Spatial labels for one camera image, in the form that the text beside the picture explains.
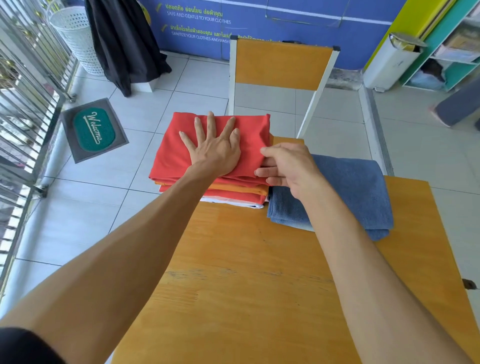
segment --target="black jacket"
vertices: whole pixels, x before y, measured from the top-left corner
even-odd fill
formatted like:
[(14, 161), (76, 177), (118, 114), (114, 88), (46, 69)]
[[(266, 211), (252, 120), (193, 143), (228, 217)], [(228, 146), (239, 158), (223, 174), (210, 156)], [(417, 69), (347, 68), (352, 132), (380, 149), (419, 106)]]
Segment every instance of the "black jacket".
[(105, 77), (132, 94), (131, 83), (172, 71), (136, 0), (85, 0), (95, 52)]

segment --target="teal bookcase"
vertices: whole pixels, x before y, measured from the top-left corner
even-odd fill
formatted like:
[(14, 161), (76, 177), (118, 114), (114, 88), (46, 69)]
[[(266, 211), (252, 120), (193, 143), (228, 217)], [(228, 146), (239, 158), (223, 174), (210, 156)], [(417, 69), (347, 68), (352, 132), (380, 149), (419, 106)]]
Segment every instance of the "teal bookcase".
[(412, 65), (400, 77), (399, 81), (404, 86), (414, 87), (409, 85), (409, 80), (420, 69), (428, 58), (437, 59), (442, 65), (448, 65), (445, 69), (445, 86), (444, 91), (450, 91), (455, 85), (460, 82), (466, 75), (472, 72), (480, 64), (480, 58), (473, 62), (457, 62), (441, 57), (433, 56), (437, 48), (445, 42), (448, 36), (460, 25), (462, 22), (469, 22), (467, 18), (468, 13), (477, 5), (479, 0), (457, 0), (450, 11), (443, 17), (443, 19), (432, 30), (428, 37), (424, 40), (427, 47), (419, 55), (419, 57), (412, 63)]

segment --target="metal gate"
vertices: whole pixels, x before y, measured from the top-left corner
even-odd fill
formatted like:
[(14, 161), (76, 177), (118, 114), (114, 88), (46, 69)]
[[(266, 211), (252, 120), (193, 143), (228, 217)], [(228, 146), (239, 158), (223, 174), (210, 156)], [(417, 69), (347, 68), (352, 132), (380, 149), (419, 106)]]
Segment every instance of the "metal gate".
[(0, 299), (77, 60), (42, 0), (0, 0)]

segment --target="trash can lid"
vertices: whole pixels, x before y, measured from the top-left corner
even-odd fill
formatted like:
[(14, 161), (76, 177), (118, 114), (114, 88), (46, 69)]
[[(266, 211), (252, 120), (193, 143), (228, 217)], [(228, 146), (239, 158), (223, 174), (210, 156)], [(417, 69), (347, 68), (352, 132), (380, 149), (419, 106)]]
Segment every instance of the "trash can lid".
[(427, 43), (422, 42), (417, 37), (409, 36), (408, 34), (405, 34), (405, 33), (395, 32), (395, 33), (390, 33), (390, 35), (397, 38), (398, 40), (400, 40), (402, 42), (405, 42), (405, 43), (414, 44), (414, 45), (419, 46), (419, 47), (426, 47), (427, 46)]

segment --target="forearm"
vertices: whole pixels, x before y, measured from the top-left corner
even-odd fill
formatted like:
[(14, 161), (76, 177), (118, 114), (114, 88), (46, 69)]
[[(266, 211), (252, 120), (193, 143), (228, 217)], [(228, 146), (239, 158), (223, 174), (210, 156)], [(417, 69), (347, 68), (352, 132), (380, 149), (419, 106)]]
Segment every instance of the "forearm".
[(214, 180), (197, 167), (48, 277), (0, 326), (33, 331), (69, 364), (103, 364), (157, 286)]
[(301, 199), (364, 364), (471, 363), (405, 287), (323, 178)]

